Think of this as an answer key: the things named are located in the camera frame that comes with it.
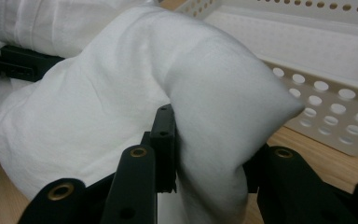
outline garment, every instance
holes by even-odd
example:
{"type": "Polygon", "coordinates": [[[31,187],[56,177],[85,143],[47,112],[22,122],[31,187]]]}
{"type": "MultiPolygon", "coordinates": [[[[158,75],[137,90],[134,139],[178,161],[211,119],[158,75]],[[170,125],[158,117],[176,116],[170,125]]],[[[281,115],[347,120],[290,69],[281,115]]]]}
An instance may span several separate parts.
{"type": "Polygon", "coordinates": [[[56,49],[71,58],[41,81],[16,90],[0,81],[0,162],[13,183],[30,199],[61,177],[90,185],[172,104],[178,193],[160,195],[158,222],[241,223],[241,165],[302,104],[240,42],[151,3],[95,33],[68,54],[56,49]]]}

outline white towel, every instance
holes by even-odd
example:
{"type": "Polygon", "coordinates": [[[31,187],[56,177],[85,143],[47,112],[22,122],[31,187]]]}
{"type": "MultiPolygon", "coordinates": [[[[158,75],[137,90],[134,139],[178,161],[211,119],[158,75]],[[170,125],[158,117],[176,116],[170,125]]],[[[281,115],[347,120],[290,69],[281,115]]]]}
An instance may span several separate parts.
{"type": "Polygon", "coordinates": [[[132,7],[91,39],[35,84],[0,81],[0,162],[13,183],[32,199],[62,177],[98,181],[171,103],[179,192],[162,195],[159,223],[241,223],[241,165],[301,103],[241,43],[159,7],[132,7]]]}

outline laundry basket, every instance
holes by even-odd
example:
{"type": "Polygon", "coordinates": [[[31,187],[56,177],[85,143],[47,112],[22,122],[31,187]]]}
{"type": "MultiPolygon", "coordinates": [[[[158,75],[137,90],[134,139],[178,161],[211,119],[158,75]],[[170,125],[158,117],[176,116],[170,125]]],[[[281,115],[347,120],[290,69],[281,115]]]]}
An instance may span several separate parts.
{"type": "Polygon", "coordinates": [[[358,0],[165,1],[236,37],[304,102],[285,126],[358,156],[358,0]]]}

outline plastic basket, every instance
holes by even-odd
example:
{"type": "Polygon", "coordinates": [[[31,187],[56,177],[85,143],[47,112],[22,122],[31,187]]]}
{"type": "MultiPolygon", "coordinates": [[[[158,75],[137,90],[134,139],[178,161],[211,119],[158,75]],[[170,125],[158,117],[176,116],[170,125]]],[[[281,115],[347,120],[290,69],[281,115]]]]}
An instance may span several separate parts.
{"type": "Polygon", "coordinates": [[[358,0],[182,0],[175,11],[236,37],[304,102],[285,126],[358,156],[358,0]]]}

